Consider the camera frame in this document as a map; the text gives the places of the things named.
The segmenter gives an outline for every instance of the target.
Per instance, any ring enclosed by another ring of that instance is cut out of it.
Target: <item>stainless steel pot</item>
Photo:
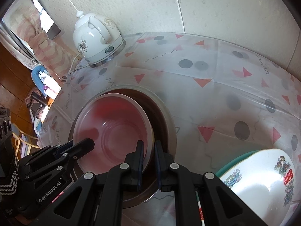
[[[120,85],[105,89],[89,100],[88,103],[102,94],[113,92],[121,93],[131,97],[144,109],[153,127],[155,140],[161,140],[163,151],[175,156],[177,148],[175,124],[168,108],[165,106],[163,101],[146,88],[133,85]],[[71,127],[68,138],[69,141],[73,139],[73,130],[79,114],[75,118]],[[71,175],[74,181],[83,175],[83,171],[80,169],[77,163],[74,165]],[[123,208],[133,207],[146,201],[153,196],[157,190],[158,187],[156,181],[155,160],[154,157],[152,157],[149,165],[143,172],[141,191],[125,192],[123,194]]]

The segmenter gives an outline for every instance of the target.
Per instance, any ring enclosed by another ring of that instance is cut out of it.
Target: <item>pink bowl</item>
[[[130,97],[108,93],[88,103],[74,128],[73,142],[85,138],[95,142],[94,149],[78,160],[83,172],[100,174],[123,163],[134,152],[138,140],[144,142],[145,169],[153,148],[152,127],[142,107]]]

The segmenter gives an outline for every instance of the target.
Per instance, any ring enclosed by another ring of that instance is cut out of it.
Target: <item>kettle base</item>
[[[95,68],[98,66],[101,66],[105,64],[106,62],[110,61],[111,59],[115,58],[125,47],[126,41],[122,39],[121,44],[116,48],[116,50],[112,51],[107,57],[94,62],[94,63],[88,63],[90,67]]]

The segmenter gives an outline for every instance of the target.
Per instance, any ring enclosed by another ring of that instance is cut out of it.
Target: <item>white wall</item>
[[[70,43],[76,11],[83,10],[110,17],[123,35],[164,31],[225,40],[271,59],[301,79],[301,41],[296,48],[300,29],[281,0],[41,1]]]

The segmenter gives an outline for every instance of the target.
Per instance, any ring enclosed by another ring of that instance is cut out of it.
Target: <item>white electric kettle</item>
[[[78,11],[73,41],[91,67],[97,67],[120,52],[125,41],[114,22],[96,13]]]

